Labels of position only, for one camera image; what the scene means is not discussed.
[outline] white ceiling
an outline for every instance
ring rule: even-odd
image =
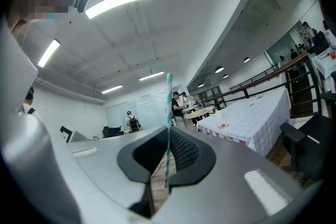
[[[87,7],[100,1],[90,0]],[[45,68],[103,90],[148,76],[151,71],[176,70],[176,41],[183,34],[182,22],[189,1],[142,0],[91,20],[85,13],[70,8],[67,14],[56,14],[55,20],[30,24],[18,40],[37,63],[57,38],[61,45]]]
[[[291,0],[276,1],[280,6],[291,2]],[[244,65],[245,57],[257,56],[260,50],[255,48],[251,52],[248,49],[249,42],[255,38],[257,29],[267,25],[269,19],[276,15],[277,10],[271,0],[249,0],[220,47],[188,87],[189,92],[198,90],[201,82],[209,86],[222,81],[224,74],[231,75]],[[223,66],[224,71],[215,74],[217,66]]]

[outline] wooden floor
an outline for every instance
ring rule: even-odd
[[[195,127],[193,126],[191,121],[187,121],[187,129],[190,131],[194,131]],[[275,145],[271,149],[271,151],[267,154],[266,158],[273,162],[278,167],[281,166],[289,166],[290,165],[290,154],[282,145],[282,137],[280,136],[276,141]],[[169,196],[168,188],[164,188],[164,173],[165,173],[165,156],[162,158],[160,162],[161,167],[155,170],[151,179],[151,188],[154,200],[154,208],[155,212],[164,204]],[[170,157],[170,170],[169,176],[176,174],[175,160],[173,155]],[[291,172],[290,175],[296,180],[300,180],[303,177],[303,173],[301,172]],[[313,184],[312,180],[308,180],[303,186],[304,189]]]

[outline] straw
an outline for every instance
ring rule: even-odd
[[[172,126],[172,79],[171,73],[167,74],[167,151],[166,151],[166,169],[164,173],[164,187],[167,188],[169,184],[169,162],[170,162],[170,127]]]

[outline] person with backpack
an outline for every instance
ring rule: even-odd
[[[131,111],[127,111],[126,125],[129,127],[130,133],[137,132],[141,127],[138,119],[132,115]]]
[[[42,121],[37,111],[32,108],[33,99],[34,99],[34,88],[33,86],[31,86],[26,95],[25,102],[23,103],[23,109],[25,111],[25,114],[31,114],[38,120]]]

